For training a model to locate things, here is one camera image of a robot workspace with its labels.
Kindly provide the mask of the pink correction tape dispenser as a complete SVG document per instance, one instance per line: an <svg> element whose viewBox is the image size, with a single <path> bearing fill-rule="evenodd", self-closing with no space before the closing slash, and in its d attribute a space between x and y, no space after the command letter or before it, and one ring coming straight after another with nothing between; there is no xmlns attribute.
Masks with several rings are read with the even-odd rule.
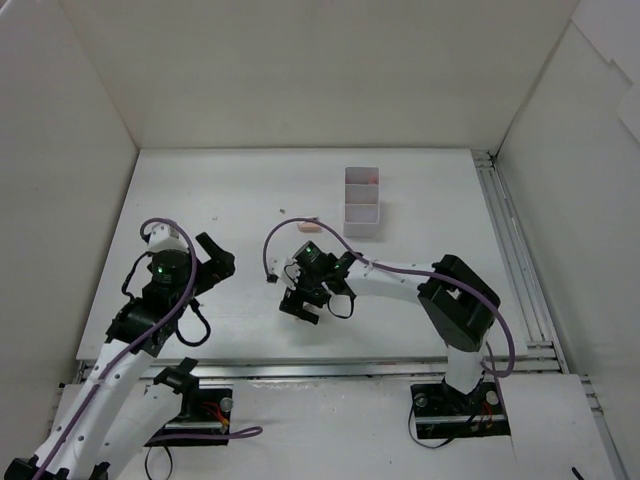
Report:
<svg viewBox="0 0 640 480"><path fill-rule="evenodd" d="M296 225L297 229L305 234L312 233L320 233L322 231L322 226L318 224L319 218L315 217L305 217L299 220Z"/></svg>

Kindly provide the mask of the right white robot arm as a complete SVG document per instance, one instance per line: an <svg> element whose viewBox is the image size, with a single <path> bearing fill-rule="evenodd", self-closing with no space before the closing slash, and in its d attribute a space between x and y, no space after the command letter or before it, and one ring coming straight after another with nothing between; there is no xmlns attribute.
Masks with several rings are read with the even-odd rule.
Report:
<svg viewBox="0 0 640 480"><path fill-rule="evenodd" d="M282 281L279 310L316 325L317 309L345 296L351 317L359 297L378 297L420 306L447 347L442 398L464 412L479 397L482 353L500 299L460 258L446 255L425 274L416 267L383 266L347 251L337 257L306 242L291 258L267 261L267 280Z"/></svg>

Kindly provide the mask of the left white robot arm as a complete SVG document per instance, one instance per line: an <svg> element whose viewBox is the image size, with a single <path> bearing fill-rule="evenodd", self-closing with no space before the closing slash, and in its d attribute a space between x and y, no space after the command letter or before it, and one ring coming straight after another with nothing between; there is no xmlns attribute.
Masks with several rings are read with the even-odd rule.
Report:
<svg viewBox="0 0 640 480"><path fill-rule="evenodd" d="M235 257L205 232L190 239L180 228L156 223L143 233L151 279L130 297L106 332L98 360L81 391L46 441L28 458L15 458L7 479L114 479L137 451L177 418L199 409L197 362L167 367L131 411L124 403L140 376L178 331L197 296L235 272Z"/></svg>

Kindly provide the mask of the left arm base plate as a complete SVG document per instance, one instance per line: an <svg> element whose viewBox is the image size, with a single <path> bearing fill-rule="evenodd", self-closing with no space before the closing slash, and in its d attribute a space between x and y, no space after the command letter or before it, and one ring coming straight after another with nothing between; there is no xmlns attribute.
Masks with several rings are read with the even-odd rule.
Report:
<svg viewBox="0 0 640 480"><path fill-rule="evenodd" d="M147 442L145 446L226 446L232 408L233 389L230 385L205 385L178 416L154 434L154 437L172 436L172 439Z"/></svg>

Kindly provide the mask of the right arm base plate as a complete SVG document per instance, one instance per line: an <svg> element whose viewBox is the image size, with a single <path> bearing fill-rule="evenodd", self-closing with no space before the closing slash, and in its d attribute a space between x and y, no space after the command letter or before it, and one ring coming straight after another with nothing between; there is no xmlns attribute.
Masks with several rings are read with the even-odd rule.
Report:
<svg viewBox="0 0 640 480"><path fill-rule="evenodd" d="M463 395L444 382L412 384L408 426L411 437L431 449L455 440L510 436L506 408L494 381L481 381Z"/></svg>

